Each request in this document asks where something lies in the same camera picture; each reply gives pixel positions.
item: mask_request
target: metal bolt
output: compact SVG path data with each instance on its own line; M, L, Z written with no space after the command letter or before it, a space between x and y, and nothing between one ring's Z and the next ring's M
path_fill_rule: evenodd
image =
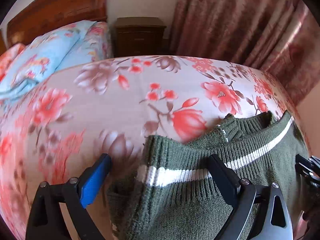
M69 179L70 184L76 184L78 182L78 178L77 177L72 177L71 179Z
M45 187L45 186L47 186L47 184L48 183L46 181L43 181L43 182L40 183L40 187Z
M273 182L271 185L272 185L274 188L279 188L279 184L276 183L276 182Z
M242 178L242 179L240 180L240 183L241 183L242 185L248 185L248 184L250 183L250 181L249 181L248 179L246 179L246 178Z

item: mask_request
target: floral bed sheet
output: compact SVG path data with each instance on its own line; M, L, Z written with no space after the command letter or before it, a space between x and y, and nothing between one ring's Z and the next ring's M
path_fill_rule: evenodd
M299 124L275 78L226 61L124 57L55 72L1 119L1 216L16 238L24 239L43 180L58 184L79 176L102 151L139 152L150 134L187 142L228 113L245 118L270 110L280 118L286 109ZM109 223L103 191L88 210L105 238L110 237L116 228Z

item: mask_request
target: curtain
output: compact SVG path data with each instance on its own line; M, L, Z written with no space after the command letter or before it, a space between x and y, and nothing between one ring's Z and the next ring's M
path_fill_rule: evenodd
M297 105L320 79L319 35L302 0L178 0L170 51L269 72Z

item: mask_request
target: nightstand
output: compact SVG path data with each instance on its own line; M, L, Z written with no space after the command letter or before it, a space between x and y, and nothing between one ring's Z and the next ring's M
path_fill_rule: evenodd
M116 56L157 54L165 28L156 17L118 18L115 23Z

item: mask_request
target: green sweater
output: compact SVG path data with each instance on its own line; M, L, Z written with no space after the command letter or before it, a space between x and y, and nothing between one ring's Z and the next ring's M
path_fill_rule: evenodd
M245 119L228 114L213 131L187 145L148 137L135 182L128 178L108 192L119 239L214 239L232 207L206 169L213 153L240 178L266 186L277 182L296 220L303 198L295 155L308 157L308 151L293 117L287 111L279 121L271 112ZM242 239L249 234L253 215Z

